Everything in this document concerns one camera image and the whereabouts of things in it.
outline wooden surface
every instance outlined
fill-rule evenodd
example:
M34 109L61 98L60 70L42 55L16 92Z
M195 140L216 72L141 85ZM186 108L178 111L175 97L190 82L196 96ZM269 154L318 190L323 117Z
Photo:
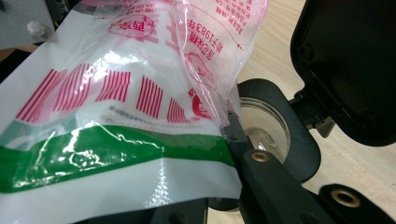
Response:
M260 77L274 82L291 99L304 83L290 60L290 39L304 0L270 0L255 49L238 81ZM326 139L311 131L322 154L318 173L304 187L318 193L321 186L343 184L369 198L396 220L396 145L367 147L335 127ZM208 223L243 223L238 212L209 211Z

